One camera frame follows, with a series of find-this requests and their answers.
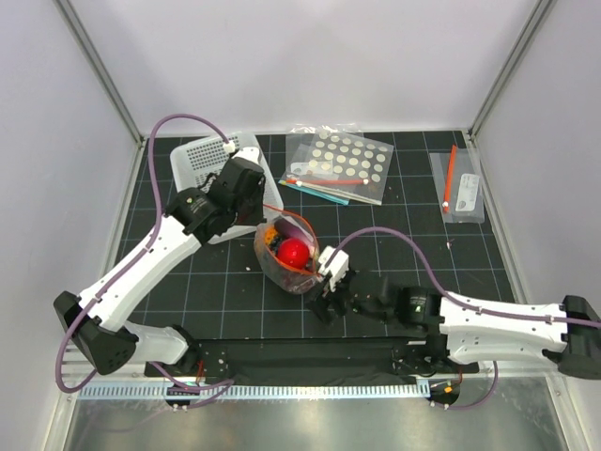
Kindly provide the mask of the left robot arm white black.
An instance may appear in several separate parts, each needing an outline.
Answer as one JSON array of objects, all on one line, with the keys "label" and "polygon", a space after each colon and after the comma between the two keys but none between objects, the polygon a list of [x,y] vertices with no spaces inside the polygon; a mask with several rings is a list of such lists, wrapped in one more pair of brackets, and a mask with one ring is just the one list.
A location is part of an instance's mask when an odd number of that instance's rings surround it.
[{"label": "left robot arm white black", "polygon": [[129,322],[134,308],[182,260],[234,226],[264,220],[267,184],[258,148],[243,148],[224,164],[208,190],[177,193],[159,225],[99,282],[79,294],[64,291],[54,310],[86,360],[101,375],[128,362],[160,362],[179,376],[198,367],[199,351],[181,327]]}]

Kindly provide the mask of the orange toy pineapple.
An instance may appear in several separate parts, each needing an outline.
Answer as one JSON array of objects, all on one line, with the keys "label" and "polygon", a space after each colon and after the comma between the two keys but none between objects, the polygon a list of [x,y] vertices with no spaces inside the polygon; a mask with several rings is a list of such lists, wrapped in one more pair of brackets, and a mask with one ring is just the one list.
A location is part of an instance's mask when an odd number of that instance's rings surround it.
[{"label": "orange toy pineapple", "polygon": [[274,225],[269,225],[264,233],[263,241],[266,246],[271,247],[272,243],[278,238],[279,233],[277,232]]}]

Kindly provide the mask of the purple eggplant toy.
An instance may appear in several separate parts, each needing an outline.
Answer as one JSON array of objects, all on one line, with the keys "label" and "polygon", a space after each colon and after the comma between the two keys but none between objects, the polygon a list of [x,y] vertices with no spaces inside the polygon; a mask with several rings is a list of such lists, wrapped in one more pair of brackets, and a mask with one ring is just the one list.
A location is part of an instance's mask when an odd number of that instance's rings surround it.
[{"label": "purple eggplant toy", "polygon": [[303,241],[305,244],[313,242],[313,236],[291,218],[278,218],[274,223],[274,227],[280,235],[287,239],[297,239]]}]

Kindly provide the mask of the orange zipper clear bag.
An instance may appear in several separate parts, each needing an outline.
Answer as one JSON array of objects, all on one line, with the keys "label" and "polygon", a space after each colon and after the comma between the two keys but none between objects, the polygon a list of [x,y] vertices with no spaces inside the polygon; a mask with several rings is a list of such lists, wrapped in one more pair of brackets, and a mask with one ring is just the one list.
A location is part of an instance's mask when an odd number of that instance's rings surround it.
[{"label": "orange zipper clear bag", "polygon": [[[282,290],[294,295],[305,294],[323,281],[323,276],[318,273],[317,260],[320,255],[320,245],[316,233],[309,222],[295,212],[277,209],[267,204],[264,208],[267,220],[257,227],[254,234],[254,252],[259,266],[269,280]],[[274,226],[275,221],[280,217],[291,218],[313,236],[313,242],[306,244],[311,256],[304,270],[291,268],[278,260],[276,256],[278,247],[286,237],[279,234],[271,247],[266,246],[263,241],[266,228]]]}]

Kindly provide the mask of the red yellow apple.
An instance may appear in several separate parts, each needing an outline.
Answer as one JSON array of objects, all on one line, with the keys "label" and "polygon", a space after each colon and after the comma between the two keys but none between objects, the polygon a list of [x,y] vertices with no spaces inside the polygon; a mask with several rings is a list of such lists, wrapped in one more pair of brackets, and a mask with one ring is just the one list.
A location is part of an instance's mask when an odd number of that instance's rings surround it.
[{"label": "red yellow apple", "polygon": [[310,259],[309,247],[300,239],[288,238],[279,245],[276,256],[283,264],[304,270]]}]

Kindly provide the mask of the white perforated plastic basket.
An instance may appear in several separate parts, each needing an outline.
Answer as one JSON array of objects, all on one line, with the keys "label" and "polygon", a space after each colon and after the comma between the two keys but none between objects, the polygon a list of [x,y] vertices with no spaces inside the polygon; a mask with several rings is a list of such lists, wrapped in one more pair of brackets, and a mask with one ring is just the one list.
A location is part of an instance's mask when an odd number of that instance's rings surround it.
[{"label": "white perforated plastic basket", "polygon": [[174,149],[170,162],[177,194],[164,211],[166,223],[161,233],[167,234],[177,244],[195,251],[207,244],[229,241],[253,233],[260,225],[234,225],[236,214],[222,209],[208,198],[210,184],[220,174],[225,163],[244,147],[258,147],[260,166],[266,177],[264,205],[283,209],[284,203],[277,184],[257,138],[246,132],[192,141]]}]

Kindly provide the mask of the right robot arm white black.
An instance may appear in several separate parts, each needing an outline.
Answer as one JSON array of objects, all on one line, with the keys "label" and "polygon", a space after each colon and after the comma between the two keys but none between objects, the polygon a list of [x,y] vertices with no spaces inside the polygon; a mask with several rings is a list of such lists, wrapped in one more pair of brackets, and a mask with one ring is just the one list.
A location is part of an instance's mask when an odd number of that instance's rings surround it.
[{"label": "right robot arm white black", "polygon": [[348,271],[315,286],[306,306],[325,324],[352,313],[397,327],[402,337],[422,343],[424,363],[435,372],[482,361],[541,360],[564,376],[600,377],[600,318],[579,296],[551,304],[503,303]]}]

